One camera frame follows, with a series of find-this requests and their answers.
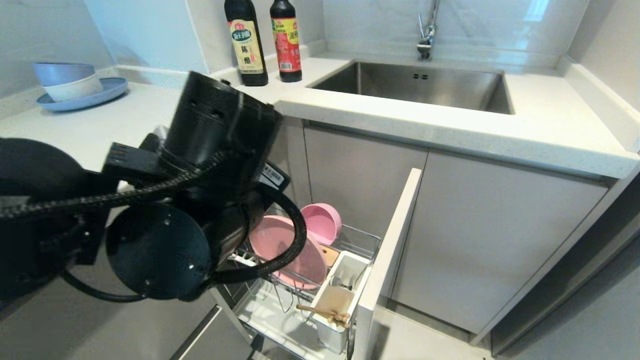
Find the white wall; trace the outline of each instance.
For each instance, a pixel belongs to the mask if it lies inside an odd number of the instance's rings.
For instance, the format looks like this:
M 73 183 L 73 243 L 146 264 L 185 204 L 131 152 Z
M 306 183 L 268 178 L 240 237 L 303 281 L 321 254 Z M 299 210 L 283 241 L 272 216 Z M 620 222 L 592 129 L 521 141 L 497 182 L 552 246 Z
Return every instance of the white wall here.
M 184 0 L 85 3 L 117 64 L 206 72 Z
M 640 268 L 513 360 L 637 360 L 639 354 Z
M 224 1 L 186 0 L 191 10 L 193 24 L 209 72 L 236 65 L 232 50 L 231 37 L 225 16 Z M 258 26 L 265 55 L 275 54 L 271 16 L 271 0 L 253 0 L 258 16 Z M 308 44 L 324 39 L 324 16 L 322 0 L 291 0 L 296 8 L 300 43 Z
M 82 0 L 0 1 L 0 98 L 38 85 L 34 61 L 113 64 Z
M 441 0 L 433 56 L 553 67 L 588 1 Z M 430 9 L 430 0 L 324 0 L 329 49 L 417 55 L 417 14 L 427 21 Z
M 640 1 L 591 0 L 569 56 L 640 110 Z

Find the pink plate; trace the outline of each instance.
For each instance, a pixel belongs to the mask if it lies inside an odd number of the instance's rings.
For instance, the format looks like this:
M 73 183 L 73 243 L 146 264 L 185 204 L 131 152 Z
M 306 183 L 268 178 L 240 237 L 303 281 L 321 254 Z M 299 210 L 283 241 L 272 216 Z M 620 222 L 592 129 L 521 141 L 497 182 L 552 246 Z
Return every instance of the pink plate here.
M 331 245 L 342 229 L 342 219 L 338 211 L 329 204 L 318 202 L 300 210 L 307 222 L 307 230 L 323 245 Z
M 249 234 L 249 242 L 255 254 L 271 260 L 282 254 L 293 242 L 293 222 L 276 215 L 265 216 L 260 224 Z M 307 242 L 302 252 L 285 267 L 290 272 L 300 274 L 318 284 L 326 279 L 326 262 L 320 245 L 314 236 L 307 232 Z M 305 290 L 315 289 L 317 285 L 305 282 L 297 277 L 275 273 L 283 282 Z

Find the vinegar bottle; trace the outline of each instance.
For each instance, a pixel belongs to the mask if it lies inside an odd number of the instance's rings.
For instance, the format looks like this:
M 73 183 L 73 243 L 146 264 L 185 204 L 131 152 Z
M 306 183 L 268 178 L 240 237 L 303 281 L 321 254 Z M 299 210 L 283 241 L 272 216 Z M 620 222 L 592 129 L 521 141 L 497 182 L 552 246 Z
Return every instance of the vinegar bottle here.
M 275 0 L 270 9 L 273 38 L 278 54 L 280 79 L 285 83 L 302 80 L 300 40 L 296 9 L 289 0 Z
M 225 14 L 242 82 L 246 86 L 267 85 L 269 76 L 253 3 L 251 0 L 225 0 Z

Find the dish rack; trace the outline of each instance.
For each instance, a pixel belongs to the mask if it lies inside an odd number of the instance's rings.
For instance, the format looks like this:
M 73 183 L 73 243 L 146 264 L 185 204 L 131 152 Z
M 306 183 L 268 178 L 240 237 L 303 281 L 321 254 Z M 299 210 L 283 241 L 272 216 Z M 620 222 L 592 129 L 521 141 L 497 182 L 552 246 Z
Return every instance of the dish rack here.
M 380 246 L 382 244 L 382 238 L 379 236 L 367 233 L 366 231 L 359 230 L 355 227 L 351 227 L 349 225 L 342 225 L 342 231 L 338 235 L 338 238 L 331 245 L 324 245 L 329 249 L 333 249 L 338 253 L 347 251 L 349 253 L 360 256 L 366 260 L 368 260 L 367 268 L 370 268 L 372 264 L 376 260 L 376 256 L 378 255 L 378 251 L 380 250 Z M 259 263 L 265 262 L 265 259 L 260 258 L 256 255 L 250 247 L 248 241 L 246 241 L 242 246 L 240 246 L 236 251 L 234 251 L 228 257 L 229 263 L 232 263 L 233 266 L 255 266 Z M 227 293 L 226 298 L 230 299 L 232 303 L 230 304 L 232 307 L 242 303 L 248 297 L 254 298 L 265 298 L 268 294 L 270 296 L 277 299 L 275 305 L 273 307 L 274 311 L 281 311 L 282 313 L 289 313 L 289 311 L 295 310 L 294 306 L 294 298 L 297 298 L 297 303 L 311 305 L 318 294 L 321 284 L 318 284 L 310 279 L 306 279 L 304 276 L 293 272 L 288 269 L 281 269 L 282 273 L 289 276 L 291 279 L 300 279 L 301 281 L 308 282 L 310 284 L 315 284 L 317 287 L 314 289 L 306 289 L 292 286 L 290 284 L 284 283 L 281 281 L 276 275 L 269 274 L 266 278 L 258 279 L 257 281 L 253 281 L 251 283 L 244 282 L 242 284 L 237 285 L 222 285 L 219 287 L 220 290 L 224 290 Z M 331 281 L 330 278 L 325 279 L 325 282 Z M 283 296 L 286 293 L 291 295 L 291 301 L 283 300 Z M 300 314 L 298 315 L 301 318 L 301 322 L 310 323 L 310 319 L 312 317 L 312 313 L 306 312 L 303 313 L 300 310 Z M 259 329 L 254 329 L 257 332 L 262 333 L 263 336 L 269 337 L 269 334 L 265 334 L 261 332 Z M 349 343 L 353 341 L 352 336 L 349 336 L 347 340 L 346 348 L 349 348 Z M 343 352 L 336 352 L 330 348 L 327 350 L 333 352 L 336 355 L 340 355 Z

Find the white countertop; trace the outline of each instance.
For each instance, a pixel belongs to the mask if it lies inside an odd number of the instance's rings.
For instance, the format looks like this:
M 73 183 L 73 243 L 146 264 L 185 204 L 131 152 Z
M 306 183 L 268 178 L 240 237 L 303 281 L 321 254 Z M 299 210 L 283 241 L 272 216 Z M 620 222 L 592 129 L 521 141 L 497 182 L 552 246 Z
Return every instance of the white countertop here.
M 263 87 L 240 91 L 270 102 L 284 115 L 359 131 L 398 136 L 490 158 L 622 178 L 640 156 L 626 151 L 578 93 L 552 69 L 507 69 L 515 115 L 450 108 L 306 88 L 346 66 L 354 56 L 323 54 L 303 60 L 303 80 L 283 83 L 277 73 Z M 358 60 L 412 63 L 391 57 Z M 465 63 L 446 63 L 465 67 Z M 180 89 L 130 83 L 129 93 L 96 108 L 51 113 L 34 108 L 0 120 L 0 136 L 50 143 L 82 166 L 100 170 L 111 142 L 138 146 L 157 125 L 169 125 Z

